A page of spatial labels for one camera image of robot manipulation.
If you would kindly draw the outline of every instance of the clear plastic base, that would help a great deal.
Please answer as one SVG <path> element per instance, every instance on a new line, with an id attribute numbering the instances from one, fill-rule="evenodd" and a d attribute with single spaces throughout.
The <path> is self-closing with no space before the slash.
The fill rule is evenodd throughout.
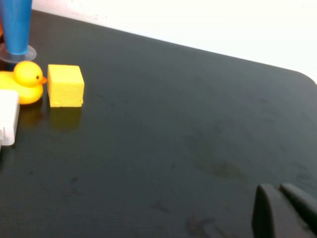
<path id="1" fill-rule="evenodd" d="M 0 60 L 7 63 L 19 63 L 21 61 L 32 61 L 36 57 L 36 51 L 33 47 L 28 46 L 28 53 L 25 55 L 13 55 L 6 51 L 4 43 L 0 44 Z"/>

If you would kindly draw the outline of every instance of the yellow foam cube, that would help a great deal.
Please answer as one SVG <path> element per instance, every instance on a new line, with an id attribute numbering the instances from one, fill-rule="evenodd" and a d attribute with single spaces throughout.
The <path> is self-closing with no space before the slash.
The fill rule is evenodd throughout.
<path id="1" fill-rule="evenodd" d="M 79 66 L 49 64 L 48 94 L 51 107 L 81 107 L 84 87 Z"/>

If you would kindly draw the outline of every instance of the rubber duck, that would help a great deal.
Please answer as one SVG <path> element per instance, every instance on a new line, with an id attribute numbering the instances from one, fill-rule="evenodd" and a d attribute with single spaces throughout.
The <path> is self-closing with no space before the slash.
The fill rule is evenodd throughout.
<path id="1" fill-rule="evenodd" d="M 22 105 L 38 101 L 46 81 L 41 68 L 31 61 L 18 63 L 13 72 L 0 71 L 0 89 L 17 91 Z"/>

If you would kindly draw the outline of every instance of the white object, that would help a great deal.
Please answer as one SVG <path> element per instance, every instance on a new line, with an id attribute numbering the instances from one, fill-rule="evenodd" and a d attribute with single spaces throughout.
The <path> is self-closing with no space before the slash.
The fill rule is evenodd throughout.
<path id="1" fill-rule="evenodd" d="M 1 145 L 14 144 L 19 111 L 18 93 L 0 90 L 0 148 Z"/>
<path id="2" fill-rule="evenodd" d="M 295 70 L 317 82 L 317 0 L 33 0 L 33 9 Z"/>

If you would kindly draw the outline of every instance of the black table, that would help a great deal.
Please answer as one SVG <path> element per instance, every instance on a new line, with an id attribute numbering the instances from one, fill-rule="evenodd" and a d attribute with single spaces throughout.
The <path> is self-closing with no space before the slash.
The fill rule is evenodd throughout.
<path id="1" fill-rule="evenodd" d="M 246 238 L 259 183 L 317 197 L 306 76 L 40 12 L 30 45 L 81 67 L 84 105 L 21 108 L 2 238 Z"/>

